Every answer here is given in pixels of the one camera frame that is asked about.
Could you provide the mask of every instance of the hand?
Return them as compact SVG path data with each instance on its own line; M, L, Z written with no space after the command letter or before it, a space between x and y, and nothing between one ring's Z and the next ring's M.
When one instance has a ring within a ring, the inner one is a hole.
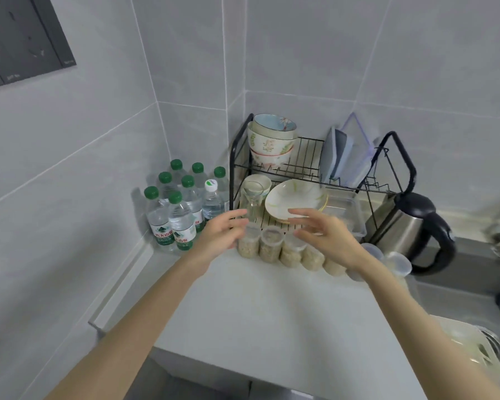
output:
M192 248L182 257L204 275L209 263L229 248L234 248L236 241L245 235L248 219L234 219L246 215L246 209L229 211L214 217L206 223L200 237Z
M370 256L354 238L342 220L328 216L316 209L289 209L289 213L307 217L290 217L290 224L302 224L294 235L311 244L326 257L350 269L358 271L360 264Z

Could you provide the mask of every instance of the kettle handle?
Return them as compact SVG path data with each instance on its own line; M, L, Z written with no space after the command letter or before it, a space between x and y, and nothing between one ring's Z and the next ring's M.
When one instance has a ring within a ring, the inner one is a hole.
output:
M413 261L420 254L420 251L426 247L432 236L440 246L433 263L426 268L413 265L412 275L435 274L448 267L454 259L457 250L452 230L441 216L436 212L432 212L428 214L422 222L422 230L417 240L416 248L410 255L411 261Z

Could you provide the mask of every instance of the plate with yellow rim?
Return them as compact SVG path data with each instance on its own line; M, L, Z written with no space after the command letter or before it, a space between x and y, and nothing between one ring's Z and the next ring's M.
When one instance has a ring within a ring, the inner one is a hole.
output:
M287 180L274 187L265 200L268 214L280 223L288 224L288 218L301 218L287 211L291 208L312 208L319 211L326 207L328 194L320 184L303 181Z

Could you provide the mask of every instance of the black kettle lid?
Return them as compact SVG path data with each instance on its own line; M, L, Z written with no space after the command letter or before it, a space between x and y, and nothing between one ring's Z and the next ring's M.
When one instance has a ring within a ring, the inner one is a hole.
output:
M436 211L429 198L414 192L396 195L394 204L406 215L419 219L424 219L428 214Z

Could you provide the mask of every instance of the forearm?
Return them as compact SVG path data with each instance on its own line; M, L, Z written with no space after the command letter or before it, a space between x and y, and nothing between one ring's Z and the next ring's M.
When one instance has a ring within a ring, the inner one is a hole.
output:
M46 400L122 399L197 278L186 261L177 261Z
M429 400L500 400L500 388L455 344L437 321L370 256L360 272L371 288Z

